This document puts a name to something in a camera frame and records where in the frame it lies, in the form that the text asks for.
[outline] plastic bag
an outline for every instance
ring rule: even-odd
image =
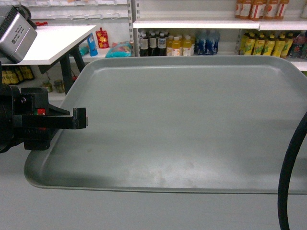
[[[116,43],[115,46],[112,47],[108,53],[106,54],[106,58],[124,58],[131,57],[132,55],[132,46],[129,42]]]

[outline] yellow bottle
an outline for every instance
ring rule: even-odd
[[[252,32],[249,33],[249,37],[245,42],[244,55],[251,55],[255,42],[255,34]]]
[[[286,58],[288,56],[288,52],[290,47],[292,46],[293,43],[293,33],[288,33],[286,39],[285,39],[285,44],[282,50],[282,53],[280,54],[281,58]]]
[[[241,45],[240,45],[240,49],[239,49],[239,55],[244,54],[245,42],[246,42],[246,39],[248,38],[248,35],[249,35],[248,30],[246,30],[245,33],[242,35]]]
[[[191,37],[186,36],[186,39],[183,42],[183,54],[182,54],[182,56],[191,56],[191,48],[192,48]]]
[[[270,56],[275,46],[275,36],[270,35],[270,38],[265,42],[262,55]]]
[[[183,39],[182,39],[182,35],[177,35],[177,37],[179,37],[179,42],[180,42],[180,56],[182,56],[182,54],[183,54]]]
[[[174,37],[172,43],[172,56],[180,56],[180,42],[179,37]]]
[[[285,45],[284,34],[279,35],[279,39],[275,42],[274,51],[272,56],[280,57]]]
[[[259,38],[256,40],[253,55],[261,55],[264,43],[264,34],[260,34]]]
[[[172,43],[174,40],[174,36],[170,35],[168,36],[167,40],[166,40],[166,56],[172,56]]]

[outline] black cable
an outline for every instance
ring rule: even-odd
[[[290,144],[288,146],[286,155],[283,160],[282,170],[280,172],[279,184],[278,184],[278,220],[281,230],[290,230],[288,222],[288,191],[290,185],[291,173],[294,167],[296,157],[299,149],[303,143],[303,140],[307,134],[307,112],[303,116],[302,120],[298,124]]]

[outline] white table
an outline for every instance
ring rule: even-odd
[[[65,91],[68,92],[73,83],[69,54],[73,55],[79,71],[82,71],[85,64],[78,46],[96,28],[98,28],[97,25],[37,27],[35,41],[23,61],[15,65],[37,65],[41,73],[45,73],[60,62]]]

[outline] white surface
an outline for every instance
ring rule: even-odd
[[[17,65],[50,65],[96,28],[97,25],[38,27],[35,41]]]
[[[306,30],[307,19],[289,17],[283,21],[252,21],[236,19],[234,16],[195,17],[183,20],[172,18],[139,18],[134,28],[206,28],[206,29],[257,29],[257,30]]]
[[[22,145],[0,154],[3,230],[279,230],[277,195],[40,189]],[[306,229],[307,195],[289,196],[291,230]]]

